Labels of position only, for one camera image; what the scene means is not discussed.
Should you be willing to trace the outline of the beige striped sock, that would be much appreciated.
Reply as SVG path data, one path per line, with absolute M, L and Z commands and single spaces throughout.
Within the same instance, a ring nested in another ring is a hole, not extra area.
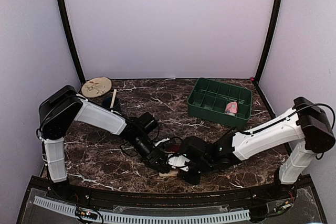
M 165 153 L 167 154 L 176 154 L 179 150 L 179 146 L 177 144 L 171 145 L 165 149 Z M 171 168 L 168 173 L 159 173 L 160 177 L 177 177 L 180 170 L 178 168 Z

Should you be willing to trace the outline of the pink patterned sock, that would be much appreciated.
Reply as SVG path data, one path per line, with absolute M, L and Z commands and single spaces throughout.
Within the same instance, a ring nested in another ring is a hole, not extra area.
M 238 113 L 238 104 L 236 101 L 229 102 L 225 108 L 225 114 L 235 116 Z

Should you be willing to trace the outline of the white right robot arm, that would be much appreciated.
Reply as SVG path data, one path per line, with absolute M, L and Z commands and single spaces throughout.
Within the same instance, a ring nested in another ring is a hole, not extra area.
M 326 107 L 298 97 L 282 115 L 250 130 L 228 131 L 214 143 L 194 136 L 185 138 L 178 152 L 168 156 L 167 164 L 181 169 L 186 182 L 198 184 L 201 173 L 226 170 L 265 150 L 296 142 L 288 159 L 275 172 L 275 183 L 268 187 L 269 197 L 278 200 L 316 155 L 334 147 L 335 120 L 329 121 Z

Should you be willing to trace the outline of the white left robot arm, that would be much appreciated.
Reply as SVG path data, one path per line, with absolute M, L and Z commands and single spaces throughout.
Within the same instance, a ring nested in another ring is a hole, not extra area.
M 163 145 L 155 145 L 148 134 L 158 123 L 145 113 L 140 117 L 127 117 L 120 112 L 106 109 L 90 102 L 66 85 L 39 106 L 40 139 L 52 182 L 53 191 L 63 201 L 74 197 L 74 189 L 65 181 L 67 172 L 64 154 L 64 138 L 72 122 L 83 122 L 117 135 L 129 142 L 142 157 L 144 164 L 160 173 L 171 170 Z

